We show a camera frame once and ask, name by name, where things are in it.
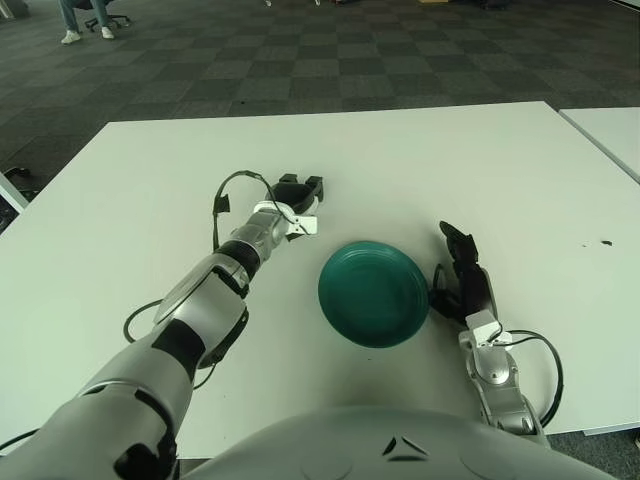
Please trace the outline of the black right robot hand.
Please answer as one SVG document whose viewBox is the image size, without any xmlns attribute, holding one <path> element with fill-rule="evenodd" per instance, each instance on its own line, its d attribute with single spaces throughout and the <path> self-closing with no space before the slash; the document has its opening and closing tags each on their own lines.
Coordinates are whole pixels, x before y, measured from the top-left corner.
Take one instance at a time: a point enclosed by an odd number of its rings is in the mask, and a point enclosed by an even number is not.
<svg viewBox="0 0 640 480">
<path fill-rule="evenodd" d="M 446 221 L 439 222 L 439 228 L 445 236 L 447 250 L 452 259 L 452 268 L 457 279 L 457 290 L 454 291 L 445 283 L 444 266 L 438 263 L 432 277 L 429 293 L 430 306 L 441 316 L 455 321 L 460 327 L 468 330 L 467 320 L 481 314 L 478 320 L 487 320 L 484 327 L 490 327 L 487 333 L 476 335 L 478 347 L 494 344 L 503 332 L 498 321 L 497 306 L 490 282 L 489 274 L 479 264 L 479 254 L 471 234 L 465 234 Z"/>
</svg>

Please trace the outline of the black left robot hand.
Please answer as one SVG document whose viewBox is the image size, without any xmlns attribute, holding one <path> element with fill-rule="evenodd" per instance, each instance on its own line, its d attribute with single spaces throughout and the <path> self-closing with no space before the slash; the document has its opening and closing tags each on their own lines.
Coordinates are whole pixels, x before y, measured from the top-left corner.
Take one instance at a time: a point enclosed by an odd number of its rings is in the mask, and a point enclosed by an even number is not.
<svg viewBox="0 0 640 480">
<path fill-rule="evenodd" d="M 284 174 L 267 189 L 266 198 L 254 207 L 254 212 L 276 215 L 279 237 L 291 241 L 318 232 L 317 210 L 323 200 L 322 177 L 310 176 L 299 182 L 295 174 Z"/>
</svg>

